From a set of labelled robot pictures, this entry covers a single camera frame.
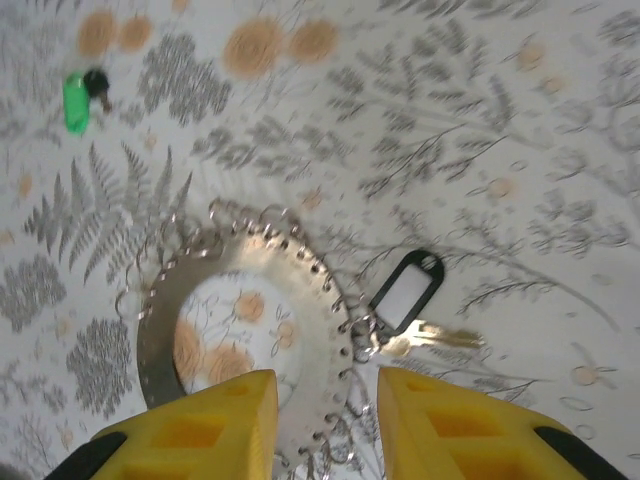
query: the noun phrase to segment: black key tag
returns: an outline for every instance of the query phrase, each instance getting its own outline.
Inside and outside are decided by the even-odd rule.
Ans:
[[[444,281],[444,263],[427,250],[414,250],[402,259],[371,300],[384,338],[403,334]]]

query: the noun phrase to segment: white label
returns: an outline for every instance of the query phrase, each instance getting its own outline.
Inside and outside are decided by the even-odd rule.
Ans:
[[[415,265],[409,265],[396,279],[376,307],[376,313],[394,330],[431,285],[431,277]]]

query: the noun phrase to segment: key tag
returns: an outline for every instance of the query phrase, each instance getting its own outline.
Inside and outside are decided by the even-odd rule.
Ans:
[[[409,252],[371,300],[377,325],[371,337],[381,353],[404,356],[412,347],[442,344],[480,348],[482,336],[467,330],[449,330],[417,319],[445,277],[442,260],[427,250]]]

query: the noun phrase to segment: floral tablecloth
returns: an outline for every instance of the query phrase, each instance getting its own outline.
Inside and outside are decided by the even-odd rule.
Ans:
[[[370,294],[407,251],[443,257],[422,318],[487,346],[376,357],[371,397],[381,363],[435,375],[640,478],[634,2],[1,3],[1,463],[43,478],[144,410],[123,269],[166,215],[222,196],[294,208]],[[96,65],[113,109],[73,136],[61,84]],[[266,307],[244,295],[253,321]],[[269,348],[293,343],[281,324]],[[331,478],[382,479],[375,412],[346,419],[358,453]]]

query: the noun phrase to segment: yellow plastic block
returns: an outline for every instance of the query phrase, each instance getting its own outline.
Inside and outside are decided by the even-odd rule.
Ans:
[[[378,419],[388,480],[584,480],[533,430],[558,422],[408,370],[380,369]]]
[[[92,480],[271,480],[272,370],[254,371],[102,430],[127,435]]]

